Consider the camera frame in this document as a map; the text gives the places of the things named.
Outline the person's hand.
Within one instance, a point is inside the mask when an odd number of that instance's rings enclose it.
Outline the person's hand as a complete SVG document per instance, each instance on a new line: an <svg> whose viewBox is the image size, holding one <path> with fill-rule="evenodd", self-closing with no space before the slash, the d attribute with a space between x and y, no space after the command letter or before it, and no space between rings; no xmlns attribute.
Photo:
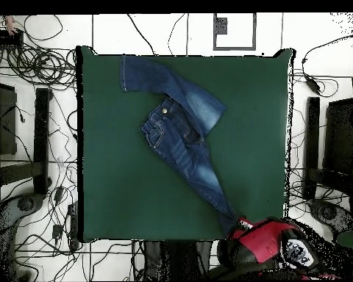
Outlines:
<svg viewBox="0 0 353 282"><path fill-rule="evenodd" d="M12 15L6 15L4 17L5 19L5 23L6 23L6 28L7 28L7 31L9 33L10 36L14 36L15 34L17 34L17 30L16 28L14 27L14 17Z"/></svg>

